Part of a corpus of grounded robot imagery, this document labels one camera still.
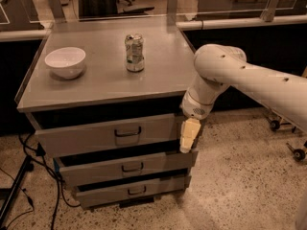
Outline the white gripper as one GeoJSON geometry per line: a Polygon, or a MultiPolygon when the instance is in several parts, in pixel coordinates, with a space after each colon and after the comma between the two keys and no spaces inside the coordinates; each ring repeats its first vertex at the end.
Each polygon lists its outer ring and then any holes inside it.
{"type": "Polygon", "coordinates": [[[189,92],[183,96],[180,108],[185,117],[180,130],[180,151],[187,153],[191,150],[192,145],[201,129],[201,122],[204,120],[212,110],[211,104],[203,104],[195,101],[189,92]]]}

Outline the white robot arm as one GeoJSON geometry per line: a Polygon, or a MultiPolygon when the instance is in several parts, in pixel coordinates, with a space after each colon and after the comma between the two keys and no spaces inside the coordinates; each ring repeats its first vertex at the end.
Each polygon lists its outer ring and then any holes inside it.
{"type": "Polygon", "coordinates": [[[195,230],[306,230],[306,79],[249,64],[208,44],[182,101],[181,147],[201,137],[192,190],[195,230]]]}

